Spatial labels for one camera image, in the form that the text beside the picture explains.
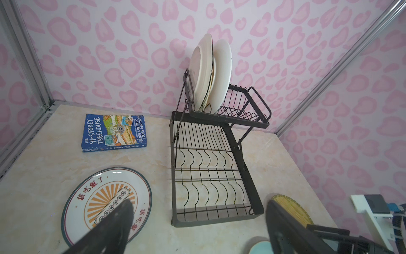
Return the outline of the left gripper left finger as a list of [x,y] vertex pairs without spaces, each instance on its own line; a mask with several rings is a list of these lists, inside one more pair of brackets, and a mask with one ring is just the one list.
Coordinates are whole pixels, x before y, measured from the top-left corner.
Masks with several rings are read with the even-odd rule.
[[133,219],[133,204],[125,200],[65,253],[122,254],[128,243]]

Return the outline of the mint green flower plate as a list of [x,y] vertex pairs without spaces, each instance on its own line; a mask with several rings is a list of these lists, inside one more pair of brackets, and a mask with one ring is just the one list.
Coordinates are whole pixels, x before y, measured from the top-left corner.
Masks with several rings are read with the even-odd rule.
[[255,243],[248,254],[274,254],[270,241],[260,241]]

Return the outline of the white plate green rim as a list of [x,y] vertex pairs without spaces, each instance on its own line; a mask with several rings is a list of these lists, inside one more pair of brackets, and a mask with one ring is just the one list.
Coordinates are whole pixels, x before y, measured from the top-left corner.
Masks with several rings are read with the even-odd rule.
[[214,45],[214,60],[216,63],[213,85],[207,105],[206,113],[214,114],[223,105],[232,74],[232,50],[228,41],[221,39]]

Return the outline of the orange woven bamboo plate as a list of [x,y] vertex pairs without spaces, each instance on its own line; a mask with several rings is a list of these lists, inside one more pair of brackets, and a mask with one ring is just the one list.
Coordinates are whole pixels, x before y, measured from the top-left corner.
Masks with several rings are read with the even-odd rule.
[[215,75],[216,75],[216,59],[215,59],[215,57],[213,57],[213,66],[212,66],[211,78],[210,78],[210,82],[209,82],[209,89],[208,89],[208,92],[206,94],[206,102],[208,102],[210,93],[211,93],[211,91],[213,89]]

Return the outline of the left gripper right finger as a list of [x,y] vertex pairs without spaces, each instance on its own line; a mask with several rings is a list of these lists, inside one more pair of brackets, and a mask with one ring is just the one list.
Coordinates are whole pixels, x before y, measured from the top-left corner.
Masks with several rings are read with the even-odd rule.
[[265,219],[275,254],[335,253],[327,243],[307,230],[274,200],[267,203]]

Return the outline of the yellow green woven plate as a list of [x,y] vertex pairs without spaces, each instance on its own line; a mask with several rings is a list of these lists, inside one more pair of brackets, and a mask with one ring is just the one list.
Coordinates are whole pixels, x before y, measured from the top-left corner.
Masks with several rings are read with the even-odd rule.
[[286,195],[277,194],[272,196],[271,200],[274,200],[279,205],[281,205],[291,216],[293,216],[304,227],[306,227],[309,224],[311,225],[314,224],[313,220],[311,219],[307,211],[294,199]]

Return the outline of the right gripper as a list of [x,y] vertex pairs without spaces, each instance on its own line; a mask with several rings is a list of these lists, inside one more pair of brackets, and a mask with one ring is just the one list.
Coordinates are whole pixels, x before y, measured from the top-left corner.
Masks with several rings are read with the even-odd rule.
[[363,236],[350,236],[346,229],[308,224],[307,230],[328,244],[338,254],[393,254],[388,248]]

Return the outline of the cream floral plate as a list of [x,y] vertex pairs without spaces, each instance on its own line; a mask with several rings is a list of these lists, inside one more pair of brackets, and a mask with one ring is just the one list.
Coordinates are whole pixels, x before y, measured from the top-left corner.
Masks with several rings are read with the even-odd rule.
[[193,103],[195,111],[199,111],[205,102],[213,68],[213,38],[207,33],[194,49],[190,64],[189,76],[193,87]]

